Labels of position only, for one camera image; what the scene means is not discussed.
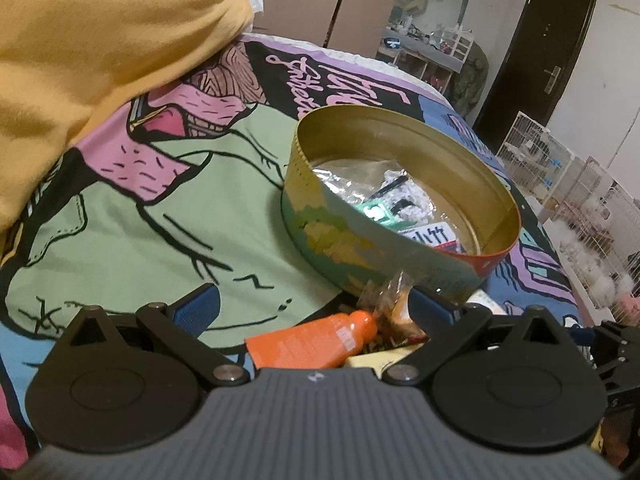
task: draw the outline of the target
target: white wire cage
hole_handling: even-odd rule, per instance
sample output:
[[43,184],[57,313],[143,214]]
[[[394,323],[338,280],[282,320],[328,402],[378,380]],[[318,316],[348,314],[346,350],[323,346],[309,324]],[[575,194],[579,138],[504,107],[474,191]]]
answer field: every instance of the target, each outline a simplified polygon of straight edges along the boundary
[[598,318],[640,326],[638,201],[590,157],[575,158],[546,206],[539,218],[551,216],[545,227],[588,310],[609,310]]
[[534,211],[539,213],[549,197],[558,191],[575,154],[555,139],[548,128],[518,112],[497,154],[506,173],[518,186]]

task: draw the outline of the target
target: round tin container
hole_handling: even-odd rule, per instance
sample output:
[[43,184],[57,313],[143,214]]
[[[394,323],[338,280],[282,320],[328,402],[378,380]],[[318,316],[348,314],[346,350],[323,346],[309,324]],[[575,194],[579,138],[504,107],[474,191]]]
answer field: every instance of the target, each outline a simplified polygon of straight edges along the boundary
[[[396,160],[458,226],[467,254],[433,249],[370,220],[316,176],[332,160]],[[410,117],[361,105],[318,108],[296,128],[282,216],[305,259],[359,296],[399,270],[462,302],[514,246],[520,213],[500,179],[473,153]]]

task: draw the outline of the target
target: orange bottle cap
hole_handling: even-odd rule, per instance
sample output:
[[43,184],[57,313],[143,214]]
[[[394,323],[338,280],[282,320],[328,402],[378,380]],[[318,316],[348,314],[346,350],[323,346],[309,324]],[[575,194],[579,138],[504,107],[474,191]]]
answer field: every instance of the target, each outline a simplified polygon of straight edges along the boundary
[[366,310],[356,310],[349,315],[349,321],[353,323],[356,330],[362,334],[365,343],[369,343],[376,338],[378,326],[373,314]]

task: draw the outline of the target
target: bed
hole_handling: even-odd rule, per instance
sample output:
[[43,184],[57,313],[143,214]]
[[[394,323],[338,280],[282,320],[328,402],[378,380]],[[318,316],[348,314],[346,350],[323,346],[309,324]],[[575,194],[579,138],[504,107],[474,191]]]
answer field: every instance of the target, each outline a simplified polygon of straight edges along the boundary
[[134,312],[213,281],[222,307],[201,340],[252,372],[246,337],[348,303],[297,253],[279,213],[296,121],[341,103],[424,121],[488,164],[511,190],[523,227],[484,291],[508,314],[541,304],[565,326],[581,323],[536,216],[439,93],[379,61],[248,34],[180,81],[126,103],[34,190],[0,267],[1,467],[16,468],[38,449],[25,390],[85,305]]

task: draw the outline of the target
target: orange-yellow fabric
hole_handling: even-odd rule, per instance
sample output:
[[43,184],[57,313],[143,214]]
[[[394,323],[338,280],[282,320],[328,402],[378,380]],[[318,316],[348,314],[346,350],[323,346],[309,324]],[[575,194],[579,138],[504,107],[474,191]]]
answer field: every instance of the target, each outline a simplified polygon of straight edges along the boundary
[[0,0],[0,9],[0,238],[70,145],[253,19],[248,0]]

